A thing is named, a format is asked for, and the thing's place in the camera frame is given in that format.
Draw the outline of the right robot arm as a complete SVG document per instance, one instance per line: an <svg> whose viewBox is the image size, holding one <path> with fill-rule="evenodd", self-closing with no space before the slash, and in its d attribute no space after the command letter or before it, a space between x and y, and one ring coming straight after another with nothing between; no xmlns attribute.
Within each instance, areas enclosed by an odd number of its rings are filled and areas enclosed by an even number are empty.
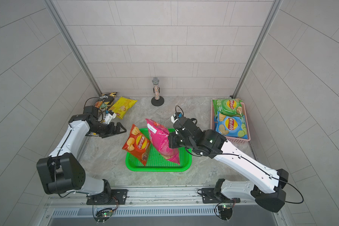
<svg viewBox="0 0 339 226"><path fill-rule="evenodd" d="M209 157L226 164L247 178L246 182L219 179L214 187L214 197L220 202L231 199L253 200L263 209L278 212L284 205L288 172L274 170L252 159L225 136L214 130L202 131L193 119L180 113L171 117L174 132L169 135L169 147L191 149L191 155Z"/></svg>

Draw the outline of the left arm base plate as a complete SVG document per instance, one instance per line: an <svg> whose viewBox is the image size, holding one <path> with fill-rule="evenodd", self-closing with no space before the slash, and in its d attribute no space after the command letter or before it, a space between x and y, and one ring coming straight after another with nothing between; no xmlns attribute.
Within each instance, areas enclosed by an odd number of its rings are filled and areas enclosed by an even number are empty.
<svg viewBox="0 0 339 226"><path fill-rule="evenodd" d="M127 199L127 189L115 189L111 193L103 193L87 197L87 205L124 205Z"/></svg>

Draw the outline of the green cucumber chips bag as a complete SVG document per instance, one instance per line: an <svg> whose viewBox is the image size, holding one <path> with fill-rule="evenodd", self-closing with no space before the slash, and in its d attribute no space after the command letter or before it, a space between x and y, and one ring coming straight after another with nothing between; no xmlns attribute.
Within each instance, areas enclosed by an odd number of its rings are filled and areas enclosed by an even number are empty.
<svg viewBox="0 0 339 226"><path fill-rule="evenodd" d="M221 113L225 116L236 116L242 117L243 107L242 100L236 99L214 99L213 101L214 113L217 116L217 113Z"/></svg>

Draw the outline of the light blue chips bag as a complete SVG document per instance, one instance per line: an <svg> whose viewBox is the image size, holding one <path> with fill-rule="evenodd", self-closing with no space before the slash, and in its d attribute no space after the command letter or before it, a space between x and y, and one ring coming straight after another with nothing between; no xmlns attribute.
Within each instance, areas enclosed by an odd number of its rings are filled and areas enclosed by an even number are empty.
<svg viewBox="0 0 339 226"><path fill-rule="evenodd" d="M225 116L221 113L217 113L215 123L216 132L223 136L248 139L245 116Z"/></svg>

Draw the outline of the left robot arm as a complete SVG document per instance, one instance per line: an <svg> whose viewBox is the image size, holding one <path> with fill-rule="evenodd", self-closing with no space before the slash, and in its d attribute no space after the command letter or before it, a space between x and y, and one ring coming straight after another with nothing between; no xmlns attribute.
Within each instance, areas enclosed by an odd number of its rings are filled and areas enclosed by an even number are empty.
<svg viewBox="0 0 339 226"><path fill-rule="evenodd" d="M99 109L86 106L83 113L73 115L68 128L57 147L36 165L43 190L64 198L68 193L86 194L88 204L107 204L113 200L111 187L106 179L95 179L86 174L76 159L85 138L96 134L101 138L125 133L121 123L114 123L116 114L109 111L98 121Z"/></svg>

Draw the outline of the small red chips bag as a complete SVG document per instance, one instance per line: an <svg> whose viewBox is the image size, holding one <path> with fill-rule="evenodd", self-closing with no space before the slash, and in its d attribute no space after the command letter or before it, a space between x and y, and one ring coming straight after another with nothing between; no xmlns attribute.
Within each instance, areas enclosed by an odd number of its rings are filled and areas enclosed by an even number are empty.
<svg viewBox="0 0 339 226"><path fill-rule="evenodd" d="M123 145L122 149L130 153L138 159L144 166L150 153L151 141L140 131L140 129L133 124L130 130L129 138Z"/></svg>

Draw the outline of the magenta tomato chips bag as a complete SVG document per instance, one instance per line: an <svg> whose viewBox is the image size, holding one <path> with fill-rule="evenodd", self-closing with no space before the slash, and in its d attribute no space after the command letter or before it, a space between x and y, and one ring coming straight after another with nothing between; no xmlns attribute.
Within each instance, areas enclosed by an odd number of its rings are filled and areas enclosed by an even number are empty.
<svg viewBox="0 0 339 226"><path fill-rule="evenodd" d="M150 140L155 149L167 161L180 165L179 150L169 147L169 130L154 120L146 119Z"/></svg>

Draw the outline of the pink plastic basket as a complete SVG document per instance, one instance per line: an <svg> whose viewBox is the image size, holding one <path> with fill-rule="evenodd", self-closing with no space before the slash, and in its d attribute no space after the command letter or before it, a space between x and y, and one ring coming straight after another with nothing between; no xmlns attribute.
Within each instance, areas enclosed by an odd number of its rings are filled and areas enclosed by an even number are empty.
<svg viewBox="0 0 339 226"><path fill-rule="evenodd" d="M250 141L245 103L236 99L213 99L211 128L228 140L245 144Z"/></svg>

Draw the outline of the green plastic basket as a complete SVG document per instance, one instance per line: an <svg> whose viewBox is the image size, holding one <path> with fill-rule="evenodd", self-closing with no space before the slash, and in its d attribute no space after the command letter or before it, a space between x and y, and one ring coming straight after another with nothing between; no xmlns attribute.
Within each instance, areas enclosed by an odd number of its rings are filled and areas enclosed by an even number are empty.
<svg viewBox="0 0 339 226"><path fill-rule="evenodd" d="M190 168L193 156L190 155L184 147L181 147L178 150L180 164L165 160L153 145L150 146L149 158L146 166L129 153L126 154L125 163L127 168L131 171L184 172Z"/></svg>

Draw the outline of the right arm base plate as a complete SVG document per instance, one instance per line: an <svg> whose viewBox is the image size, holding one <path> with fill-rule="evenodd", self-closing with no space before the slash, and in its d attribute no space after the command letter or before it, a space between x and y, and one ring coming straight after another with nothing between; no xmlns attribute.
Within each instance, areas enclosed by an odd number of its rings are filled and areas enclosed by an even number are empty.
<svg viewBox="0 0 339 226"><path fill-rule="evenodd" d="M240 203L240 198L227 198L220 191L214 191L215 188L202 188L197 193L202 197L202 202L208 203Z"/></svg>

